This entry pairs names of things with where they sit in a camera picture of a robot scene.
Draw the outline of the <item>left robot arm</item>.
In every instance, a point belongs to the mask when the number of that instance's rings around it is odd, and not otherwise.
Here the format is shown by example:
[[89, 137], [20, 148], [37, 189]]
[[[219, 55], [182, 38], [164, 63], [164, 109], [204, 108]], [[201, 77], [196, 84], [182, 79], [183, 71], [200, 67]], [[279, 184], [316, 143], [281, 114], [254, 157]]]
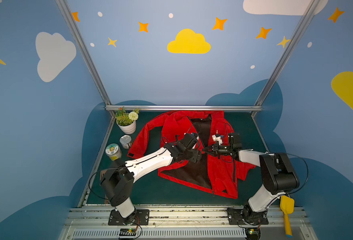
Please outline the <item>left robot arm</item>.
[[198, 140], [196, 133], [185, 134], [182, 140], [167, 143], [158, 151], [139, 159], [112, 162], [101, 178], [100, 186], [123, 220], [132, 222], [136, 217], [136, 208], [130, 199], [134, 183], [157, 169], [180, 161], [199, 162], [201, 152], [195, 146]]

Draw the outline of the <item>red jacket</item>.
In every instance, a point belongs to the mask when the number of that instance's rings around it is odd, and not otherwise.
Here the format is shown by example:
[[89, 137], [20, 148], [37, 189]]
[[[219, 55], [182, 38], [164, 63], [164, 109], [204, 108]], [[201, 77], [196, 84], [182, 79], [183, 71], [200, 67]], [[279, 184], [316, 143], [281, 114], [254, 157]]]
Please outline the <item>red jacket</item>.
[[237, 181], [245, 180], [255, 166], [215, 157], [203, 150], [214, 144], [213, 135], [227, 138], [233, 128], [223, 111], [170, 111], [149, 121], [137, 135], [128, 157], [139, 159], [147, 151], [150, 132], [160, 127], [161, 147], [176, 157], [169, 166], [158, 169], [158, 176], [172, 182], [225, 198], [238, 197]]

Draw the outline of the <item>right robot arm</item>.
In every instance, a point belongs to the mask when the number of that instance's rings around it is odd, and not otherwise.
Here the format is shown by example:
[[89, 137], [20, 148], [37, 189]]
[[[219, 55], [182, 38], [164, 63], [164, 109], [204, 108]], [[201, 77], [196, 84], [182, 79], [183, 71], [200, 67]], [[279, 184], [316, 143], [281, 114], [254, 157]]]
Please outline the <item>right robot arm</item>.
[[230, 156], [233, 160], [260, 167], [262, 185], [244, 205], [241, 220], [257, 225], [266, 220], [268, 207], [282, 196], [299, 188], [300, 181], [287, 153], [257, 152], [244, 150], [239, 134], [228, 135], [224, 145], [220, 135], [213, 135], [214, 144], [203, 148], [203, 152], [216, 158]]

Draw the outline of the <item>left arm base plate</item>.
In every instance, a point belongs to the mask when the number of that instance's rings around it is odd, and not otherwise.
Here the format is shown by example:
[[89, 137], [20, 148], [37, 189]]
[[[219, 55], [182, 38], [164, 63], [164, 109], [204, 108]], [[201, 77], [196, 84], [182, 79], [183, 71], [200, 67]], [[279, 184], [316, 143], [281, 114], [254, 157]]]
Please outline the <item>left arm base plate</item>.
[[128, 217], [123, 218], [117, 210], [112, 210], [109, 216], [109, 226], [131, 226], [140, 225], [147, 226], [149, 224], [149, 210], [137, 210], [135, 209]]

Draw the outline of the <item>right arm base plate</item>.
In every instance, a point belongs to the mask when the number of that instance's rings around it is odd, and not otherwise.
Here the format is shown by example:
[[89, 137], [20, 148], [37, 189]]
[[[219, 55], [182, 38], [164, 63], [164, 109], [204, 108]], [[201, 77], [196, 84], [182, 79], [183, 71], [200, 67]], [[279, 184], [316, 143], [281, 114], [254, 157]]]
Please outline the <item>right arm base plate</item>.
[[226, 212], [230, 225], [268, 225], [267, 211], [257, 213], [246, 206], [245, 209], [227, 208]]

